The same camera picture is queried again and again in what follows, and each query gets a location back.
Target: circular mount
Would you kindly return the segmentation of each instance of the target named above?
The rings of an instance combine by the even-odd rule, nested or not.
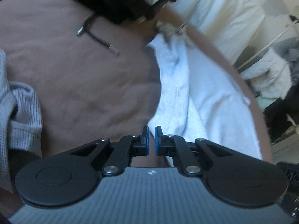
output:
[[[27,204],[59,207],[80,201],[98,183],[97,172],[80,156],[58,154],[22,168],[15,178],[16,189]]]
[[[250,208],[275,203],[288,187],[282,170],[244,155],[216,159],[208,171],[206,183],[220,199]]]

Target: ribbed gray surface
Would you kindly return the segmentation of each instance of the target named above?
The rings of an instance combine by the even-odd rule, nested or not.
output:
[[[177,168],[127,167],[121,176],[104,178],[91,196],[77,204],[61,209],[25,205],[10,221],[13,224],[287,224],[292,218],[277,205],[261,209],[227,205],[210,195],[199,179],[184,177]]]
[[[0,49],[0,188],[13,192],[9,149],[29,151],[42,157],[41,129],[41,110],[33,88],[25,83],[8,82],[5,54]]]

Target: gray ribbed base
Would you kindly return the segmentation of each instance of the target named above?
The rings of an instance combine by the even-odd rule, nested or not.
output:
[[[294,219],[278,205],[260,209],[230,206],[213,197],[197,178],[177,168],[127,167],[104,178],[92,195],[60,209],[25,205],[13,224],[287,224]]]

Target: wall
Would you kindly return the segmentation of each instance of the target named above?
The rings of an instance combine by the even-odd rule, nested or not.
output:
[[[259,32],[250,44],[250,48],[247,48],[243,55],[239,58],[237,65],[244,62],[251,55],[257,52],[259,49],[267,45],[274,38],[276,38],[281,32],[286,29],[286,25],[291,23],[289,14],[294,14],[293,10],[296,6],[299,6],[299,0],[256,0],[263,7],[266,18],[261,26]],[[284,34],[278,41],[298,37],[299,38],[299,25],[297,28],[290,29]]]

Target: metal cable tip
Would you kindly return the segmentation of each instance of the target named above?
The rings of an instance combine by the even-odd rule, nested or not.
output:
[[[187,22],[183,22],[183,24],[178,28],[177,33],[180,32],[183,28],[187,26]]]
[[[113,45],[110,45],[108,50],[110,50],[112,53],[114,53],[115,55],[119,54],[119,51],[117,48],[115,48]]]
[[[81,27],[81,29],[79,29],[77,32],[77,36],[80,36],[81,34],[83,34],[84,31],[85,31],[84,27]]]

